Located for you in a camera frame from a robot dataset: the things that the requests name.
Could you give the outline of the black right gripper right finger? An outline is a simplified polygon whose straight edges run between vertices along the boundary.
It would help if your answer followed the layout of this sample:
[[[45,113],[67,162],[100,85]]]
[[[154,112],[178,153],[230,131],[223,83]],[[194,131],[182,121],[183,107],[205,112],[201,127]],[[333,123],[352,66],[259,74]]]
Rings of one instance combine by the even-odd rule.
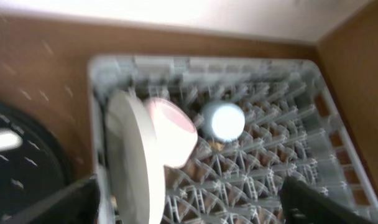
[[[294,177],[279,190],[286,224],[372,224]]]

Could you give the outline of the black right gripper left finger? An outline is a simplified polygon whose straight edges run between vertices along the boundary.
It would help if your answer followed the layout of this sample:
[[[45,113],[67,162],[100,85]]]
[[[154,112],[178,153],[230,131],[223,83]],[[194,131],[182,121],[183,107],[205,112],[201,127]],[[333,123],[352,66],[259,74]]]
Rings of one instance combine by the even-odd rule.
[[[23,209],[6,224],[89,223],[98,218],[100,192],[95,175],[89,175]]]

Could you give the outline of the grey plate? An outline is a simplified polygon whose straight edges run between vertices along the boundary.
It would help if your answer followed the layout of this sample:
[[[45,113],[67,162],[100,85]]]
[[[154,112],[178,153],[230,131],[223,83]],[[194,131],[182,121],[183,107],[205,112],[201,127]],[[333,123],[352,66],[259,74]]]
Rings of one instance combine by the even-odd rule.
[[[111,191],[123,223],[160,223],[165,176],[151,118],[125,91],[109,98],[104,119]]]

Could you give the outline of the light blue cup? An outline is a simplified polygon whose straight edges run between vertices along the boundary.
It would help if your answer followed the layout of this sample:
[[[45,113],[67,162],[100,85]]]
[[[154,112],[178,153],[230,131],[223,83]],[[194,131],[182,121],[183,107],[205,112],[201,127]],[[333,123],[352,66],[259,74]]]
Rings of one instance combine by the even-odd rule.
[[[201,132],[204,136],[220,142],[237,140],[246,124],[243,110],[228,101],[210,101],[201,107],[203,117]]]

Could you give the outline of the pink bowl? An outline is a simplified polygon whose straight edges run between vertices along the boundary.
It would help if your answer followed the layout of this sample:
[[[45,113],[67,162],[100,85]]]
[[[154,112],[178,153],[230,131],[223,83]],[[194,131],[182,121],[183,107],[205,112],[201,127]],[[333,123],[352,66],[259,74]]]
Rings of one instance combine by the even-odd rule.
[[[192,120],[174,103],[153,97],[144,102],[154,125],[165,166],[182,168],[198,141]]]

